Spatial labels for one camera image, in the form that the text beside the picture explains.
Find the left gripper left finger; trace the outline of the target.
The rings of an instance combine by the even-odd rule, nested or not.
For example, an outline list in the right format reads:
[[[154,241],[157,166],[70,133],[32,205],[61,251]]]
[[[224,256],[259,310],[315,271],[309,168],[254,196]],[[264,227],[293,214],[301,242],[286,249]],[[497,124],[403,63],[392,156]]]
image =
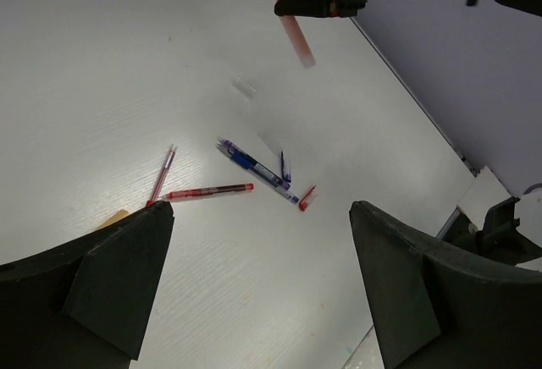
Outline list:
[[[1,266],[3,368],[127,368],[138,359],[174,226],[166,201]]]

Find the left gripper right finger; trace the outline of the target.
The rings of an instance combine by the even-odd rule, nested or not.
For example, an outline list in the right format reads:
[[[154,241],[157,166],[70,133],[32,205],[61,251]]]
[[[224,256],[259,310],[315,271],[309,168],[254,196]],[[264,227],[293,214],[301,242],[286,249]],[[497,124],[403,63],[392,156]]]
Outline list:
[[[538,368],[541,249],[519,233],[515,201],[491,207],[483,228],[446,242],[366,201],[352,236],[387,368]]]

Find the dark red ink pen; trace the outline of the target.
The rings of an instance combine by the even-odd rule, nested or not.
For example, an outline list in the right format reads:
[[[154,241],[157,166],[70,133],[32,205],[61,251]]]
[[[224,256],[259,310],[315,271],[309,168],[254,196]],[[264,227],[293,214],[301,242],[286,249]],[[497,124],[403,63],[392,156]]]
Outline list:
[[[171,191],[161,197],[164,201],[187,201],[191,199],[209,197],[209,196],[219,196],[224,194],[231,193],[244,193],[251,192],[254,190],[253,183],[247,184],[230,184],[230,185],[221,185],[214,187],[205,187],[199,189],[189,189],[189,190],[177,190]]]

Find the red gel pen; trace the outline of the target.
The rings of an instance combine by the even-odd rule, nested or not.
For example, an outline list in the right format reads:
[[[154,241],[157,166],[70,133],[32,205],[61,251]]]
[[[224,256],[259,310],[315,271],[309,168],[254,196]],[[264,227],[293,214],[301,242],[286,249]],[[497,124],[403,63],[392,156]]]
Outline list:
[[[158,199],[161,193],[161,190],[163,188],[164,182],[168,176],[171,165],[173,163],[176,152],[177,152],[177,146],[171,145],[163,160],[162,166],[158,172],[158,176],[152,188],[152,192],[149,196],[149,199],[146,201],[147,207],[150,206],[153,202],[155,202]]]

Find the red pen cap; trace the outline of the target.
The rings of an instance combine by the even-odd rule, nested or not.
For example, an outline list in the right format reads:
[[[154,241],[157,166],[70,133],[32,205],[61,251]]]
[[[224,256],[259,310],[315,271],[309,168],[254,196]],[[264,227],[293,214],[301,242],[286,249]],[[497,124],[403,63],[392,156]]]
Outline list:
[[[307,210],[307,208],[312,204],[313,200],[316,198],[317,196],[317,192],[316,192],[316,188],[317,186],[316,185],[313,185],[304,195],[303,197],[299,200],[299,203],[298,203],[298,208],[302,211],[302,212],[305,212]]]

